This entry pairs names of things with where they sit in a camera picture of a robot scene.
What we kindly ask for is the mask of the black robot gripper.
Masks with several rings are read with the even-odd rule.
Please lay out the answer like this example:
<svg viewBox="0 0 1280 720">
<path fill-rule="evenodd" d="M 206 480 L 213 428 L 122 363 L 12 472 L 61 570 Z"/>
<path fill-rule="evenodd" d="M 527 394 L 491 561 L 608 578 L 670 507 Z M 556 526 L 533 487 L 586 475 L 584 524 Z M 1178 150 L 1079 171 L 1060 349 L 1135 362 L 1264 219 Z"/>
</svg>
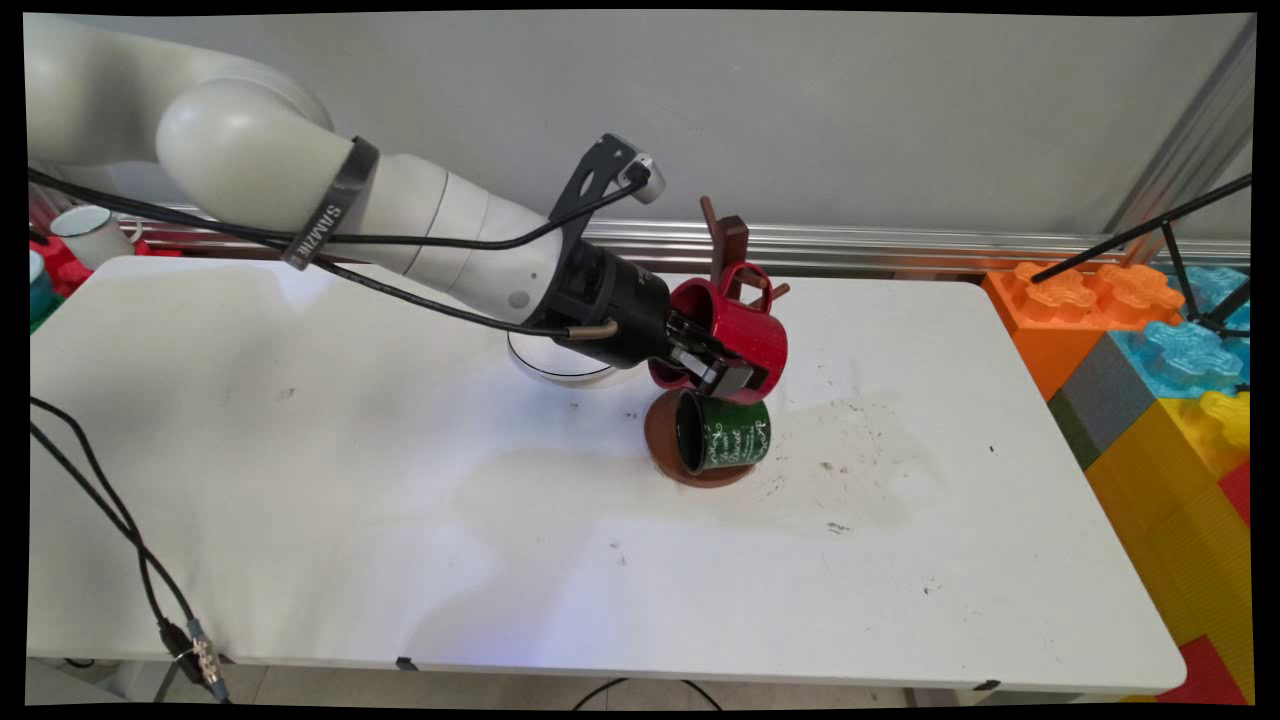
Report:
<svg viewBox="0 0 1280 720">
<path fill-rule="evenodd" d="M 673 310 L 668 284 L 612 251 L 579 240 L 561 251 L 553 275 L 553 325 L 599 327 L 604 338 L 554 338 L 561 347 L 618 369 L 668 361 L 668 384 L 705 398 L 764 398 L 769 370 L 726 348 L 708 329 Z"/>
</svg>

